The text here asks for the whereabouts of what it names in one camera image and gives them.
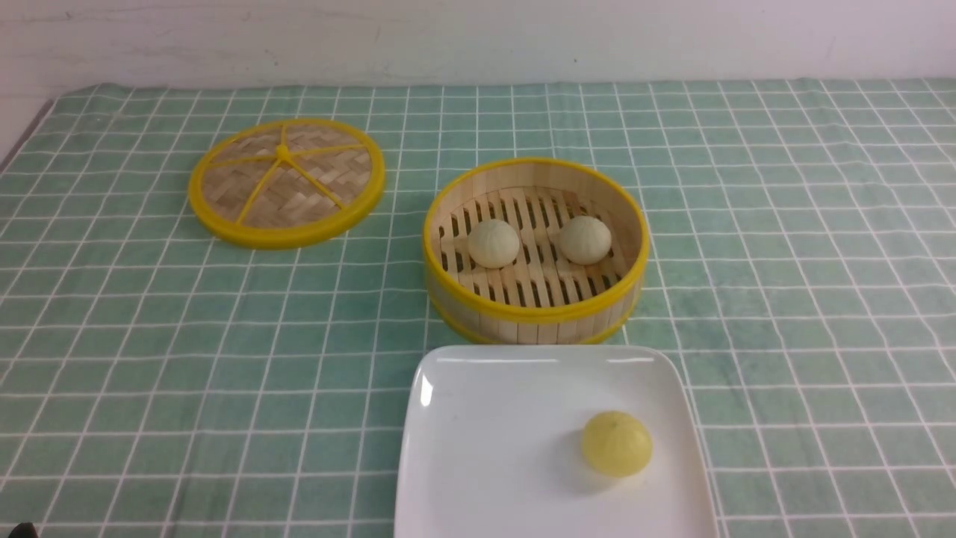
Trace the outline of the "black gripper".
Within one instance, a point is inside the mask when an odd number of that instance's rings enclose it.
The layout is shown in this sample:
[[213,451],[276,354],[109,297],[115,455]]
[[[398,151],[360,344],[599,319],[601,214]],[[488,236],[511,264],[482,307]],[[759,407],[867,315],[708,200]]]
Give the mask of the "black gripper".
[[33,523],[20,523],[11,529],[7,538],[38,538],[37,528]]

